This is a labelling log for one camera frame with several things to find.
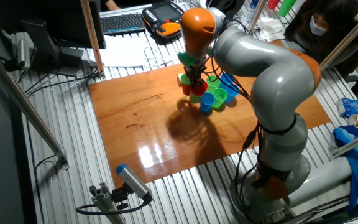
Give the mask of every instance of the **face mask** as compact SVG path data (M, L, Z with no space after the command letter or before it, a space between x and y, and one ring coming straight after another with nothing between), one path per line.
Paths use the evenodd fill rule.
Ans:
M314 22L314 16L311 16L310 19L310 31L312 34L317 35L319 37L322 37L327 32L326 29L316 25L316 23Z

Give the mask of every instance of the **glossy wood surface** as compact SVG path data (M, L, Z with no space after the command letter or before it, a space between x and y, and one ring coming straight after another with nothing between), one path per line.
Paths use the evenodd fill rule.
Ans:
M241 96L222 111L200 113L178 87L178 73L182 65L89 85L116 187L119 164L150 182L239 152L255 128L251 104ZM238 80L250 92L255 78ZM296 112L308 129L330 122L314 95Z

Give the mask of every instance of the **blue cup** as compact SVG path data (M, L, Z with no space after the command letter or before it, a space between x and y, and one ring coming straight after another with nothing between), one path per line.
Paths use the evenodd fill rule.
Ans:
M227 73L223 73L221 76L221 84L219 84L219 88L225 89L227 85L230 85L233 83L233 79L231 76Z
M224 88L227 91L227 99L225 103L230 103L240 92L240 89L235 84L230 84Z
M205 113L209 112L214 102L215 96L212 93L204 93L200 100L200 111Z

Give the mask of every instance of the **person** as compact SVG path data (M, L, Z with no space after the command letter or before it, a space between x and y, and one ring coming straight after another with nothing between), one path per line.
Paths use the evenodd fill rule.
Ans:
M285 30L321 63L358 23L358 0L306 0ZM334 59L346 78L358 67L358 36Z
M164 0L102 0L109 10L117 10L123 7L140 6L143 4L157 3Z

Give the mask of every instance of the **white paper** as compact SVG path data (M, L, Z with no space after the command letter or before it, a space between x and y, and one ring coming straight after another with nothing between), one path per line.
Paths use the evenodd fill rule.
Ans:
M268 42L284 39L285 27L278 19L261 17L257 25L260 28L260 36Z
M136 38L122 38L105 35L106 49L100 49L105 67L135 67L147 65L144 49L149 44ZM91 61L96 61L93 49L88 49Z

